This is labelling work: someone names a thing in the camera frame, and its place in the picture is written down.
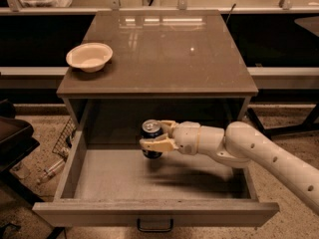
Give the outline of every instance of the can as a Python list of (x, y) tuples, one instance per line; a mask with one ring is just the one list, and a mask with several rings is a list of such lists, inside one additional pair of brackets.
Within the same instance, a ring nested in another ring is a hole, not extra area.
[[(141, 137), (142, 138), (156, 138), (162, 134), (160, 122), (155, 119), (146, 120), (142, 124)], [(161, 152), (142, 149), (145, 157), (156, 159), (161, 156)]]

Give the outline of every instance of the bowl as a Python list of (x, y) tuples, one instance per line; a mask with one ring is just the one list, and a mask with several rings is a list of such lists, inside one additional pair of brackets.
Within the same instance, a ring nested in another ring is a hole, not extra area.
[(73, 68), (93, 73), (102, 69), (112, 54), (112, 49), (106, 44), (87, 43), (72, 49), (67, 54), (67, 63)]

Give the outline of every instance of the drawer handle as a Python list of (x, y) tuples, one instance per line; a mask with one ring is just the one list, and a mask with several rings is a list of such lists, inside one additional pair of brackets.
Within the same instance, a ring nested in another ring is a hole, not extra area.
[(141, 219), (138, 219), (138, 229), (140, 232), (144, 233), (168, 233), (172, 230), (173, 228), (173, 219), (169, 221), (169, 227), (168, 228), (163, 228), (163, 229), (157, 229), (157, 228), (143, 228), (141, 226)]

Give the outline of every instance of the plastic bottle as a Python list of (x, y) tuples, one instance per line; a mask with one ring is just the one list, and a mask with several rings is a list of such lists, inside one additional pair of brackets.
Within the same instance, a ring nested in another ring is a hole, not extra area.
[(56, 176), (60, 171), (63, 170), (65, 165), (64, 159), (60, 159), (54, 163), (50, 168), (45, 168), (44, 173), (37, 179), (38, 184), (45, 183)]

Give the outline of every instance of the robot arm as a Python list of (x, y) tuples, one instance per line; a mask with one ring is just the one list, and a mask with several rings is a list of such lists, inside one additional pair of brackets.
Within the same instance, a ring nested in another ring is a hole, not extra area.
[(234, 168), (253, 160), (278, 178), (319, 215), (319, 170), (284, 150), (247, 123), (236, 121), (226, 130), (196, 122), (160, 121), (164, 134), (140, 140), (143, 150), (205, 154)]

